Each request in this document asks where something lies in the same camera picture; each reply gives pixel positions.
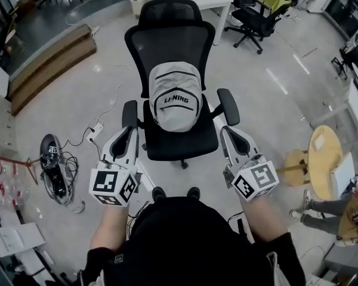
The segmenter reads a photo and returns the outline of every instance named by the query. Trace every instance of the gray backpack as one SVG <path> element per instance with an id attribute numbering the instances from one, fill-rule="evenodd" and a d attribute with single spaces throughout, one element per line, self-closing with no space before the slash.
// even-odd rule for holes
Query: gray backpack
<path id="1" fill-rule="evenodd" d="M 150 109 L 165 131 L 186 132 L 202 109 L 202 82 L 196 67 L 183 61 L 156 66 L 149 77 Z"/>

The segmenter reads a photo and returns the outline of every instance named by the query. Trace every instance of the wooden platform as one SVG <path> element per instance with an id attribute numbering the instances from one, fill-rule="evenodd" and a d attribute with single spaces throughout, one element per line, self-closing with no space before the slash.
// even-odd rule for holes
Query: wooden platform
<path id="1" fill-rule="evenodd" d="M 53 80 L 97 51 L 90 28 L 83 25 L 61 38 L 10 82 L 8 96 L 16 116 Z"/>

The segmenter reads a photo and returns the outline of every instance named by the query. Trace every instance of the gray pants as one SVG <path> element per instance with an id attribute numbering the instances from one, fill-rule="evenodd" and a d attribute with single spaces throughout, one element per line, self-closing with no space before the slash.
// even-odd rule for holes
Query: gray pants
<path id="1" fill-rule="evenodd" d="M 315 218 L 311 217 L 308 214 L 303 214 L 301 216 L 301 222 L 308 226 L 309 228 L 318 229 L 325 231 L 327 233 L 338 235 L 338 230 L 340 228 L 341 216 L 345 212 L 347 203 L 350 201 L 350 198 L 345 198 L 343 200 L 335 201 L 314 201 L 309 202 L 308 208 L 316 212 L 321 212 L 325 214 L 334 215 L 334 217 L 329 218 Z"/>

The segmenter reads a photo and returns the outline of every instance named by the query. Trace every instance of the sleeve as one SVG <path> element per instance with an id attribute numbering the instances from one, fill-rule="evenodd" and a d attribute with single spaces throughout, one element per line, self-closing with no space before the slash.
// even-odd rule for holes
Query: sleeve
<path id="1" fill-rule="evenodd" d="M 114 261 L 114 258 L 115 253 L 108 248 L 89 250 L 86 267 L 81 273 L 84 286 L 88 286 L 91 282 L 94 282 L 100 276 L 105 264 L 109 261 Z"/>
<path id="2" fill-rule="evenodd" d="M 288 232 L 269 243 L 255 243 L 263 253 L 277 253 L 277 262 L 291 286 L 306 285 L 305 273 L 298 260 L 291 234 Z"/>

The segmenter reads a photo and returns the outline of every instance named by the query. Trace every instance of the wooden round table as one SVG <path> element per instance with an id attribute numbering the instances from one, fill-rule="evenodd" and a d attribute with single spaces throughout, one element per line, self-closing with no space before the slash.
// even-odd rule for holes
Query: wooden round table
<path id="1" fill-rule="evenodd" d="M 317 127 L 311 135 L 308 150 L 292 150 L 286 160 L 283 172 L 285 181 L 291 186 L 311 183 L 317 196 L 332 200 L 330 172 L 342 160 L 340 141 L 328 126 Z"/>

